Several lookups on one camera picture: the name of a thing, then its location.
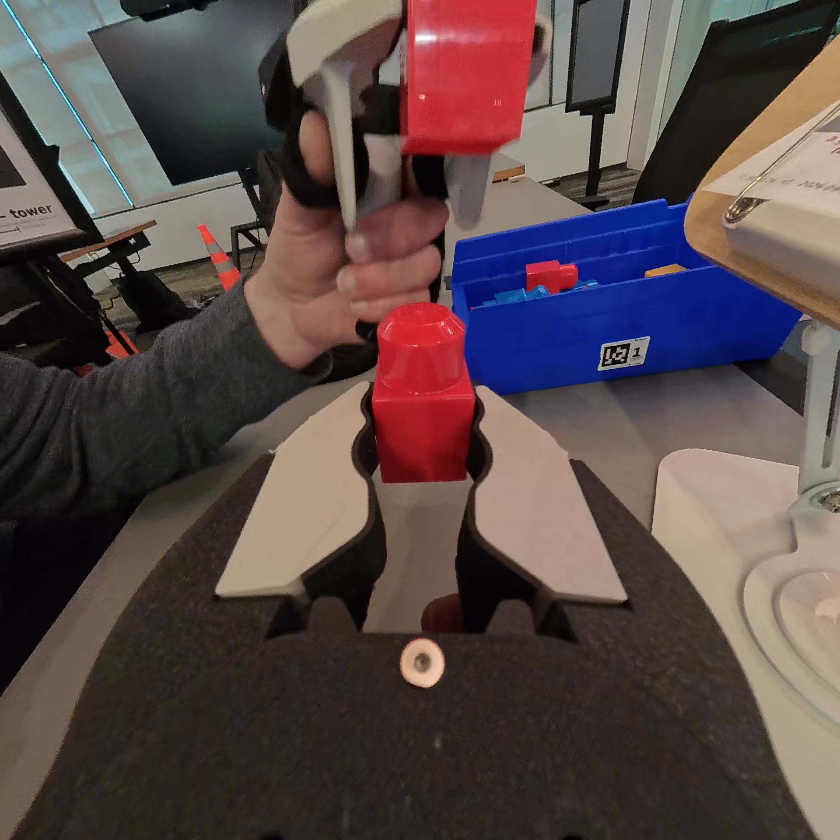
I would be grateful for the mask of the person's left forearm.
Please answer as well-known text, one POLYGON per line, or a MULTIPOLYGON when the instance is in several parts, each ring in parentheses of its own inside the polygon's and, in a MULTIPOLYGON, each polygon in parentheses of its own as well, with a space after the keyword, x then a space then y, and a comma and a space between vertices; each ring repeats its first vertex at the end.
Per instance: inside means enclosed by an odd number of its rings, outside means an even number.
POLYGON ((2 523, 84 515, 205 466, 316 384, 336 339, 238 283, 151 350, 79 377, 2 354, 2 523))

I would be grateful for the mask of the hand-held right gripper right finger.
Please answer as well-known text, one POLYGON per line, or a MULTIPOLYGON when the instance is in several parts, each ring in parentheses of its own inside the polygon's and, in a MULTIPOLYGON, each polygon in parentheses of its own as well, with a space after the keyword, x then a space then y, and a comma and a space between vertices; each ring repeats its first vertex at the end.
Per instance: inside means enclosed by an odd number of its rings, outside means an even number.
POLYGON ((627 602, 568 452, 484 385, 476 387, 467 472, 465 534, 477 548, 566 601, 627 602))

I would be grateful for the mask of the large black television screen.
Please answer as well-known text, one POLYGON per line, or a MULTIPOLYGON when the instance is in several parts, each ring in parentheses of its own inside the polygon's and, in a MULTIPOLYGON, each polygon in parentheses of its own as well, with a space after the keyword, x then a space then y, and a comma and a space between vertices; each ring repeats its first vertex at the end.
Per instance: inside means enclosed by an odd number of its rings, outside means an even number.
POLYGON ((214 2, 89 38, 173 186, 253 168, 280 146, 258 68, 293 20, 292 2, 214 2))

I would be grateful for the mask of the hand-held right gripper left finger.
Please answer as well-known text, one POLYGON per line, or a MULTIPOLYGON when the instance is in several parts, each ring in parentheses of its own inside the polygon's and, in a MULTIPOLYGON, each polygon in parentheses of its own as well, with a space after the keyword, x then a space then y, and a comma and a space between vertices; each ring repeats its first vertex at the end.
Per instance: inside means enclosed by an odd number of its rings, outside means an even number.
POLYGON ((372 396, 353 386, 277 448, 217 597, 371 597, 386 561, 372 396))

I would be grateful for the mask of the black backpack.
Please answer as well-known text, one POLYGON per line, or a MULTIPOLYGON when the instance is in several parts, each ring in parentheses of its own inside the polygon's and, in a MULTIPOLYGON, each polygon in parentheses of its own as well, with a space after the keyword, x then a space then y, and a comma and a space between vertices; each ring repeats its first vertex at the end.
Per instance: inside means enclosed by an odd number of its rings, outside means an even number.
POLYGON ((191 317, 183 299, 153 272, 123 269, 118 286, 129 309, 150 329, 191 317))

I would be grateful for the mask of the framed black white code sign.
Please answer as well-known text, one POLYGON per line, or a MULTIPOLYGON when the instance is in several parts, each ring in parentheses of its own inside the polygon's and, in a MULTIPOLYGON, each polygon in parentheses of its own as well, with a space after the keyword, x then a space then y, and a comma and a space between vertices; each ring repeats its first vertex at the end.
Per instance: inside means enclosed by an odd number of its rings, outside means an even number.
POLYGON ((94 245, 97 226, 4 77, 1 78, 1 266, 94 245))

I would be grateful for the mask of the blue plastic bin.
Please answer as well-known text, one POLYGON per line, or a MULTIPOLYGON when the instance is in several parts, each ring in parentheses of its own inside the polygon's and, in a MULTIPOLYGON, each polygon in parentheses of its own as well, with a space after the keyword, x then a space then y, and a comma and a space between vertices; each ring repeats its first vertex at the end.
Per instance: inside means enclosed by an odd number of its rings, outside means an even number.
POLYGON ((527 300, 468 311, 452 290, 471 379, 507 395, 775 355, 802 315, 698 254, 686 240, 687 207, 661 199, 458 242, 451 282, 462 266, 474 279, 481 269, 511 269, 528 257, 656 248, 700 265, 672 298, 645 309, 587 311, 527 300))

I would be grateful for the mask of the grey desk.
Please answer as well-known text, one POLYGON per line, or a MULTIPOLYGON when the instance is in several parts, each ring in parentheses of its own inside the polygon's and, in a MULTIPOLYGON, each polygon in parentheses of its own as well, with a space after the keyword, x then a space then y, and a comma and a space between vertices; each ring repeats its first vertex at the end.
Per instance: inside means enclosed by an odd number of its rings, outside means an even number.
MULTIPOLYGON (((512 395, 509 402, 583 460, 646 528, 660 461, 684 448, 792 465, 802 450, 805 368, 765 362, 512 395)), ((2 838, 15 833, 49 772, 92 664, 163 554, 254 461, 358 379, 313 388, 237 434, 209 469, 150 493, 105 528, 64 609, 2 693, 2 838)))

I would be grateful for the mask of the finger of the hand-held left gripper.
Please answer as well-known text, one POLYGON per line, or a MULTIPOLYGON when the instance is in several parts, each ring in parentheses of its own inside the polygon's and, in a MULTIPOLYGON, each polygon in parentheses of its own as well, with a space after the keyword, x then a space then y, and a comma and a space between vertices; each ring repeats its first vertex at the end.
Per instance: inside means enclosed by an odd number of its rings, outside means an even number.
MULTIPOLYGON (((514 105, 525 104, 528 90, 542 73, 549 60, 552 46, 550 21, 543 14, 535 14, 524 81, 513 87, 514 105)), ((522 113, 515 112, 510 128, 499 138, 484 143, 477 152, 453 152, 445 156, 445 183, 452 215, 464 230, 474 229, 482 216, 487 188, 492 183, 492 157, 504 145, 519 139, 522 131, 522 113)))
POLYGON ((313 2, 287 36, 290 73, 327 120, 343 223, 395 202, 402 190, 400 88, 379 69, 403 29, 403 2, 313 2))

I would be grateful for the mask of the person's left hand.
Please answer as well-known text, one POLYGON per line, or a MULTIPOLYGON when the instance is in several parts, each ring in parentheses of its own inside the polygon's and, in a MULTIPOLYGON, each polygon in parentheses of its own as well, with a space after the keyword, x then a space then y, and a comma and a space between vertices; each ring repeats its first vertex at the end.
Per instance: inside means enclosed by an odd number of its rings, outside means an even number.
POLYGON ((358 322, 429 302, 443 259, 435 241, 448 207, 403 173, 403 198, 347 232, 339 209, 301 204, 283 183, 262 267, 245 282, 256 328, 286 367, 304 371, 343 344, 358 322))

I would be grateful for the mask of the black portrait display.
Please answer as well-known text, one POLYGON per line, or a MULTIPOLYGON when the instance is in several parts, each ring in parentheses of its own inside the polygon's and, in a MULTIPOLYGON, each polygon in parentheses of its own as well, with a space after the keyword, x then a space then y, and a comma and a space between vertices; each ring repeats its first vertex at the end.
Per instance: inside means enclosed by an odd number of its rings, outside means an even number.
POLYGON ((573 1, 565 111, 614 113, 630 1, 573 1))

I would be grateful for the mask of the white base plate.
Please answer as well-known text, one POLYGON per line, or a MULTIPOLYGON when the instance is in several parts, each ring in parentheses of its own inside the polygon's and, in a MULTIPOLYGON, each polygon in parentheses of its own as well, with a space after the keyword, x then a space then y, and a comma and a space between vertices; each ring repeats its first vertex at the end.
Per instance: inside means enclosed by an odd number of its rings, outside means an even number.
POLYGON ((689 577, 759 704, 817 838, 839 837, 838 457, 800 479, 684 449, 658 468, 653 534, 689 577))

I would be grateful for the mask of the pile of mixed building blocks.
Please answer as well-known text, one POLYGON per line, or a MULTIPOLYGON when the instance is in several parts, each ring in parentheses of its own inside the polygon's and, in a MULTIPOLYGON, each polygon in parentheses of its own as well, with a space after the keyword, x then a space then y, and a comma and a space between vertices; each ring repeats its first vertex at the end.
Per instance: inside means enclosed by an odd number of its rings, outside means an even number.
POLYGON ((697 259, 669 255, 663 248, 597 257, 528 257, 511 269, 480 269, 468 279, 456 270, 458 290, 468 311, 527 300, 576 305, 584 310, 645 309, 672 298, 683 277, 700 267, 697 259))

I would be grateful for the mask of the wooden edged side table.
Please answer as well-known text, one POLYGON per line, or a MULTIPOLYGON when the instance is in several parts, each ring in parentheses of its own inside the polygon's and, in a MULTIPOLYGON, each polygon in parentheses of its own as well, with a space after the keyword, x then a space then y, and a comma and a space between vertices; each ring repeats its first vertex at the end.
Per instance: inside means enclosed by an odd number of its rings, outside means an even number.
POLYGON ((499 169, 493 175, 488 198, 500 207, 522 212, 529 210, 542 215, 557 212, 567 217, 590 212, 567 196, 527 176, 522 164, 499 169))

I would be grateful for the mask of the red toy block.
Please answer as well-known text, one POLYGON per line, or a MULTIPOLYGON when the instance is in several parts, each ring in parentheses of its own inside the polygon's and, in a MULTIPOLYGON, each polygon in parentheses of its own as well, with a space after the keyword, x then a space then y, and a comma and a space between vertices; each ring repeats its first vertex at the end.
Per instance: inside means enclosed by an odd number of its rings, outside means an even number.
POLYGON ((461 481, 476 394, 466 327, 433 302, 395 309, 377 330, 372 411, 384 484, 461 481))
POLYGON ((536 1, 408 1, 401 141, 408 155, 490 155, 516 140, 536 1))

